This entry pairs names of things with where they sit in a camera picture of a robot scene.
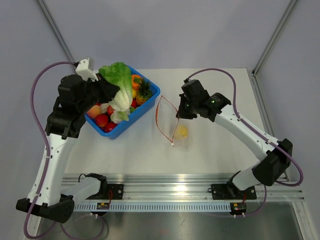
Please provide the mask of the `green lettuce head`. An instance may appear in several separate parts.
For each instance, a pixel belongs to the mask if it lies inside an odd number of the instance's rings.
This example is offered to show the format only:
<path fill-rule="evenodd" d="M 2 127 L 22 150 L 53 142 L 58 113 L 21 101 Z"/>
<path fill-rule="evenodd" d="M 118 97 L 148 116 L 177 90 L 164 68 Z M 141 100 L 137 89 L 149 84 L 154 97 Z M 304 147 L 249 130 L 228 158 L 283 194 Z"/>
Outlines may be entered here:
<path fill-rule="evenodd" d="M 123 62 L 115 62 L 109 66 L 102 66 L 98 73 L 108 83 L 119 87 L 119 91 L 110 102 L 111 107 L 120 112 L 129 109 L 133 100 L 131 69 Z"/>

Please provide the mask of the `yellow lemon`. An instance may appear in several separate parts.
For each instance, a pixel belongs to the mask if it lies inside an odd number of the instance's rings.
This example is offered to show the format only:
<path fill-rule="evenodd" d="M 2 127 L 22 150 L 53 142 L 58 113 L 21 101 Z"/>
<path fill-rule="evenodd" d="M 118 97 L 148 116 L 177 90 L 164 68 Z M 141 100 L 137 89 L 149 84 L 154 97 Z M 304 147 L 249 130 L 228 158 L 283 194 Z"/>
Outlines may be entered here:
<path fill-rule="evenodd" d="M 174 138 L 177 140 L 186 139 L 189 135 L 189 128 L 186 125 L 179 124 L 174 133 Z"/>

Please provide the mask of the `clear zip top bag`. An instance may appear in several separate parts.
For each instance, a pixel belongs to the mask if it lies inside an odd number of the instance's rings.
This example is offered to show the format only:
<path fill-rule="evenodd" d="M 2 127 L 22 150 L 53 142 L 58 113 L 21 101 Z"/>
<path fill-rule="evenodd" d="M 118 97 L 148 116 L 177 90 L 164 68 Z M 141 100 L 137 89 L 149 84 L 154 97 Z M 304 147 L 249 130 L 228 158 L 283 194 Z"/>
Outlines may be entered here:
<path fill-rule="evenodd" d="M 161 95 L 155 110 L 155 124 L 159 132 L 170 142 L 170 145 L 179 151 L 189 151 L 192 146 L 192 131 L 185 119 L 177 118 L 178 109 Z M 175 139 L 175 131 L 178 125 L 188 127 L 188 137 L 186 139 Z"/>

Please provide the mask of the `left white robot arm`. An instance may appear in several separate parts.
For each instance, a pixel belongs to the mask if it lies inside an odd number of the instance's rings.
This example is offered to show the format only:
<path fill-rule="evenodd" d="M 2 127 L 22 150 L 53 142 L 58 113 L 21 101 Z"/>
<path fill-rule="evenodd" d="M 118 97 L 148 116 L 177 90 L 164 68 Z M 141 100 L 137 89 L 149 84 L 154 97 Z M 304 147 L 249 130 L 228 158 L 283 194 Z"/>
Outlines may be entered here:
<path fill-rule="evenodd" d="M 103 199 L 109 193 L 107 178 L 97 173 L 89 173 L 67 190 L 62 190 L 61 184 L 86 113 L 96 103 L 112 101 L 119 90 L 102 76 L 95 81 L 77 74 L 61 79 L 59 96 L 47 118 L 44 156 L 36 180 L 28 196 L 17 201 L 17 210 L 62 224 L 77 204 L 91 197 Z"/>

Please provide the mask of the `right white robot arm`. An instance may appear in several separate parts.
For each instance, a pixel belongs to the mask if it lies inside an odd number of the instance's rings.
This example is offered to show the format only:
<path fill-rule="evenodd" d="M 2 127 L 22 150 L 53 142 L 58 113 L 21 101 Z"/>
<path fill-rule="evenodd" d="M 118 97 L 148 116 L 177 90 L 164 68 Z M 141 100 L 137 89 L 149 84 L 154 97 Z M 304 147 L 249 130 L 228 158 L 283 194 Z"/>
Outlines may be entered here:
<path fill-rule="evenodd" d="M 209 119 L 232 133 L 258 159 L 255 165 L 236 172 L 218 193 L 225 199 L 240 199 L 251 187 L 272 186 L 290 166 L 292 143 L 267 134 L 235 111 L 234 105 L 221 93 L 209 95 L 199 80 L 184 80 L 181 87 L 178 119 Z"/>

